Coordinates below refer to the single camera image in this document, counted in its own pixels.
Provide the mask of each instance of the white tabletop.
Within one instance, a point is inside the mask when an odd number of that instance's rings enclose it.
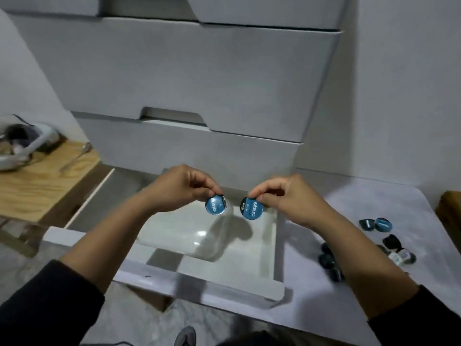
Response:
[[[402,268],[456,313],[461,313],[461,256],[423,194],[416,188],[368,179],[298,170],[341,214],[353,223],[385,217],[404,248],[417,256]],[[388,234],[366,233],[381,244]],[[252,318],[312,332],[356,345],[378,345],[354,294],[333,283],[317,263],[322,239],[287,221],[278,229],[278,272],[287,293],[271,309],[203,294],[202,304]]]

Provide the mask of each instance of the plywood surface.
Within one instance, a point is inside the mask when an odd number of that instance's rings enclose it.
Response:
[[[27,166],[1,172],[0,215],[50,224],[53,218],[74,206],[69,196],[75,198],[77,191],[81,193],[95,184],[93,176],[100,162],[92,150],[60,172],[61,167],[79,155],[82,146],[66,141],[49,155],[34,153]]]

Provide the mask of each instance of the excelso logo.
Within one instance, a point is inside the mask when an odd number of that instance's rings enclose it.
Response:
[[[258,203],[257,202],[253,202],[253,209],[251,210],[251,216],[255,216],[256,215],[256,209],[258,208]]]

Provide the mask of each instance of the dark sleeve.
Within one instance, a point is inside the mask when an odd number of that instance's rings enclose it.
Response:
[[[410,300],[368,321],[382,345],[442,345],[459,339],[461,318],[424,286]]]
[[[50,261],[0,306],[0,345],[78,345],[104,295],[60,261]]]

